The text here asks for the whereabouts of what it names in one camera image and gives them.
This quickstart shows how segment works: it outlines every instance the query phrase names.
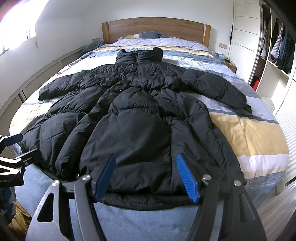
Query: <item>jacket sleeve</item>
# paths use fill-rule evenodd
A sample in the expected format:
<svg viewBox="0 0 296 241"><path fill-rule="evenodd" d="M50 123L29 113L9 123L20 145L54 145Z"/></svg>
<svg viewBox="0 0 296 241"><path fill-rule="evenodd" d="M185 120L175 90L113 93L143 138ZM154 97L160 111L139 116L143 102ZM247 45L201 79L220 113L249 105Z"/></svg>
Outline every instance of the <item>jacket sleeve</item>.
<svg viewBox="0 0 296 241"><path fill-rule="evenodd" d="M186 69L181 79L187 90L218 100L235 110L244 109L252 113L251 106L247 104L247 98L243 93L219 75Z"/></svg>
<svg viewBox="0 0 296 241"><path fill-rule="evenodd" d="M76 90L86 72L87 70L83 70L55 79L39 91L39 100L52 99Z"/></svg>

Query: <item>bed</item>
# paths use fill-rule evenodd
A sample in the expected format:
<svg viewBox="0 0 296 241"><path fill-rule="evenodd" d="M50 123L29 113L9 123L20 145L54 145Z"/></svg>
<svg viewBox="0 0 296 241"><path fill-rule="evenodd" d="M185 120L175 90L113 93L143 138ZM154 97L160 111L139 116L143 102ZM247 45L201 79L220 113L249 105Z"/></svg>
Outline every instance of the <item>bed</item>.
<svg viewBox="0 0 296 241"><path fill-rule="evenodd" d="M102 24L106 45L97 48L60 70L43 86L58 77L93 69L115 62L118 51L151 50L157 46L163 50L163 62L184 68L192 68L222 76L236 86L252 106L252 114L233 111L228 106L196 93L187 93L203 101L213 123L223 132L240 163L247 180L245 186L254 205L258 208L273 192L288 164L288 146L284 134L268 107L242 79L238 78L221 61L208 52L210 26L174 18L131 18ZM145 31L158 31L176 38L123 39L121 36ZM38 101L37 90L15 114L10 134L20 133L35 117L44 114L61 97ZM15 145L16 155L21 149ZM16 198L32 216L53 177L46 175L35 165L28 166L24 174L24 186L16 187ZM217 209L213 240L219 233L223 204ZM73 227L78 227L75 207L70 205ZM195 217L197 206L182 206L168 210L135 211L95 204L101 226L108 240L184 240ZM76 240L82 240L74 228Z"/></svg>

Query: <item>red item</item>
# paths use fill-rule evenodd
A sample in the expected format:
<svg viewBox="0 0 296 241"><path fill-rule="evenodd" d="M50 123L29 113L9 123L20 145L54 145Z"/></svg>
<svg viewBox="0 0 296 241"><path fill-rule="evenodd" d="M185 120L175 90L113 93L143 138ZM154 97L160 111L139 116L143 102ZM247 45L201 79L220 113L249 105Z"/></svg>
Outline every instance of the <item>red item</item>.
<svg viewBox="0 0 296 241"><path fill-rule="evenodd" d="M259 80L256 80L256 81L255 81L255 84L254 84L254 85L253 85L253 87L252 87L252 88L253 88L253 90L255 90L255 91L256 91L256 90L257 90L257 87L258 87L258 85L259 85Z"/></svg>

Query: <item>window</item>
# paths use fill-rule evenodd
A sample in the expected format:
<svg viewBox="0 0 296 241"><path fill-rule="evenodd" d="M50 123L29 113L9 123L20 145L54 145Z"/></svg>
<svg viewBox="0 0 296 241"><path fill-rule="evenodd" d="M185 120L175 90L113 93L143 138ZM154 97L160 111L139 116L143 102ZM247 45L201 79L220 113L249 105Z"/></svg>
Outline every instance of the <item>window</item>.
<svg viewBox="0 0 296 241"><path fill-rule="evenodd" d="M24 0L0 22L0 54L36 36L35 24L49 0Z"/></svg>

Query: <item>wall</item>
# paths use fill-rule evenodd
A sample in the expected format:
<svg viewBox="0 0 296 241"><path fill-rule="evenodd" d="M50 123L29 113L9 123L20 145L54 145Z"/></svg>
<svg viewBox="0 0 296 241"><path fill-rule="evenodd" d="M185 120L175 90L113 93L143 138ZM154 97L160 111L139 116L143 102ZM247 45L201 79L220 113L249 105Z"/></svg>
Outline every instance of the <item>wall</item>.
<svg viewBox="0 0 296 241"><path fill-rule="evenodd" d="M88 43L79 18L40 19L34 39L0 56L0 108L8 98L34 73L50 62Z"/></svg>
<svg viewBox="0 0 296 241"><path fill-rule="evenodd" d="M210 50L228 55L233 0L108 0L98 1L85 18L86 38L103 39L101 23L135 17L170 17L211 25Z"/></svg>

